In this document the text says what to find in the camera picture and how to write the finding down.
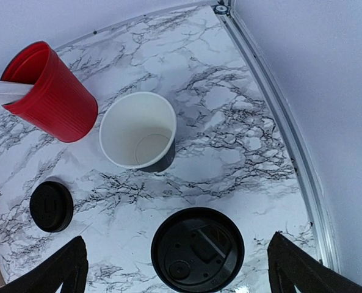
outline white wall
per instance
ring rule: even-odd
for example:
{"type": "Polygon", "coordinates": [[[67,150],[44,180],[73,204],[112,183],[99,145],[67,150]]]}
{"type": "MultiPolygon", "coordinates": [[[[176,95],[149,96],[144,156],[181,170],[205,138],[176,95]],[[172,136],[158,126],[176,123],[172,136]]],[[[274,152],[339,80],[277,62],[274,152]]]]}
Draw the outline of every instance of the white wall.
{"type": "Polygon", "coordinates": [[[362,284],[362,1],[237,0],[309,148],[343,275],[362,284]]]}
{"type": "Polygon", "coordinates": [[[44,40],[58,47],[94,30],[146,13],[200,0],[2,0],[0,75],[24,47],[44,40]]]}

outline red plastic cup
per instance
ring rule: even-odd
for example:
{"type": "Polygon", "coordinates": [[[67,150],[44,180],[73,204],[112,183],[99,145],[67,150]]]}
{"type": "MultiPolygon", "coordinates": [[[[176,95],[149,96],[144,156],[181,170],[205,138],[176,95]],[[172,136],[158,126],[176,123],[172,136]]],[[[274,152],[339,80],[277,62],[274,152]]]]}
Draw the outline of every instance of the red plastic cup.
{"type": "Polygon", "coordinates": [[[2,81],[34,84],[21,100],[3,105],[62,142],[75,142],[93,128],[98,104],[45,42],[23,49],[4,70],[2,81]]]}

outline white cup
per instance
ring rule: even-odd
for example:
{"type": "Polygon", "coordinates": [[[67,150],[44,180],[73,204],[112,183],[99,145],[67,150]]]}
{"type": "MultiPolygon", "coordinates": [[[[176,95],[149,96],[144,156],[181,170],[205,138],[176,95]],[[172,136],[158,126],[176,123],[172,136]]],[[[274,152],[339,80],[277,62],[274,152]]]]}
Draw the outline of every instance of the white cup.
{"type": "Polygon", "coordinates": [[[100,145],[115,165],[161,172],[175,156],[176,115],[162,96],[137,92],[116,99],[100,127],[100,145]]]}

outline black lid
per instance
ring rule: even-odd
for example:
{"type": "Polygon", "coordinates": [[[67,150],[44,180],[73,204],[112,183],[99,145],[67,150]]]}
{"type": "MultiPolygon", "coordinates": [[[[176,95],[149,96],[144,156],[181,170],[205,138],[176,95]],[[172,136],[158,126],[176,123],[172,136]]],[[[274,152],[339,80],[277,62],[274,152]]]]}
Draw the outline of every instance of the black lid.
{"type": "Polygon", "coordinates": [[[34,223],[41,230],[60,232],[70,224],[72,219],[71,193],[61,183],[45,181],[32,194],[30,213],[34,223]]]}
{"type": "Polygon", "coordinates": [[[244,243],[221,212],[189,208],[171,215],[156,231],[151,258],[159,278],[178,292],[217,292],[239,273],[244,243]]]}

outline marble countertop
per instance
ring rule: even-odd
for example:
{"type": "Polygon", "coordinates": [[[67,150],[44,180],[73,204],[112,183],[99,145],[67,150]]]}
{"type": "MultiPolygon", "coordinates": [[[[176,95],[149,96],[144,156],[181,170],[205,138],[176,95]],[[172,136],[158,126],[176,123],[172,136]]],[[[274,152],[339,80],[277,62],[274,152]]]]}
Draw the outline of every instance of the marble countertop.
{"type": "Polygon", "coordinates": [[[208,6],[114,26],[64,46],[62,60],[98,100],[95,127],[66,144],[0,107],[0,268],[7,282],[74,236],[86,242],[87,292],[169,292],[150,245],[172,213],[207,206],[230,217],[245,260],[223,292],[270,292],[267,244],[283,231],[307,253],[315,244],[291,160],[247,64],[208,6]],[[100,150],[106,109],[136,91],[166,97],[178,116],[176,157],[158,174],[124,170],[100,150]],[[57,178],[74,216],[59,233],[38,229],[32,191],[57,178]]]}

